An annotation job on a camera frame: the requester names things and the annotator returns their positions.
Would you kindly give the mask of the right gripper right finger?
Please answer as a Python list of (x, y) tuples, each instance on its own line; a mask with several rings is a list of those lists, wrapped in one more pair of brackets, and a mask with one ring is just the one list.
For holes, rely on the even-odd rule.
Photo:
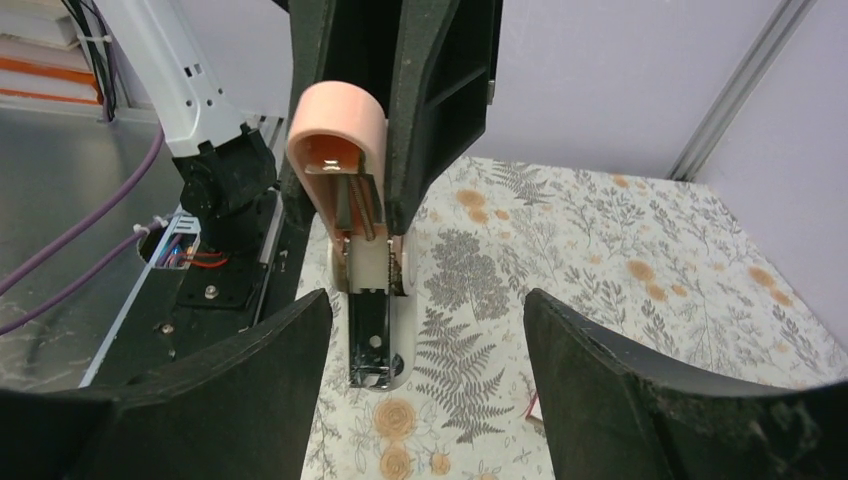
[(525, 336), (558, 479), (843, 479), (847, 385), (766, 386), (703, 370), (547, 292)]

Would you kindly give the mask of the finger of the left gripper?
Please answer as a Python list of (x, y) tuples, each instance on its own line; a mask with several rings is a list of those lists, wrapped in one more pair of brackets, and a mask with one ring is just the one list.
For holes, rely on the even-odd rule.
[(388, 230), (403, 235), (429, 187), (485, 132), (503, 4), (404, 1), (389, 98)]
[[(289, 137), (294, 130), (295, 112), (304, 91), (325, 79), (329, 45), (326, 27), (330, 19), (331, 6), (331, 1), (292, 0), (288, 2), (293, 67), (286, 137)], [(289, 162), (287, 148), (284, 148), (279, 180), (286, 222), (297, 229), (308, 228), (315, 215), (315, 207)]]

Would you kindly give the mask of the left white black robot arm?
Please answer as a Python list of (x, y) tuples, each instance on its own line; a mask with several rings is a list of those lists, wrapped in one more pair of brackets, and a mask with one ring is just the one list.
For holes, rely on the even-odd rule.
[[(176, 1), (102, 1), (99, 10), (150, 96), (175, 158), (237, 138), (228, 101)], [(388, 229), (406, 233), (431, 184), (485, 131), (494, 97), (499, 1), (283, 1), (290, 97), (324, 80), (363, 87), (388, 117)]]

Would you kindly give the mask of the pink stapler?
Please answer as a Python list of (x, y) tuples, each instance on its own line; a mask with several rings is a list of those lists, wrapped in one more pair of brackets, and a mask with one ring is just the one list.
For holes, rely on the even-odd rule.
[(349, 384), (391, 391), (410, 377), (417, 344), (417, 244), (393, 235), (384, 205), (388, 120), (377, 99), (342, 81), (302, 94), (289, 162), (328, 233), (327, 265), (347, 298)]

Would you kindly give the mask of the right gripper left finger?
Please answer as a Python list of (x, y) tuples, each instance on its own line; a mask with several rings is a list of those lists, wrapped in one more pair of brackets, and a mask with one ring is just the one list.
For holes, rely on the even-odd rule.
[(132, 383), (1, 394), (5, 479), (297, 479), (333, 315), (318, 289)]

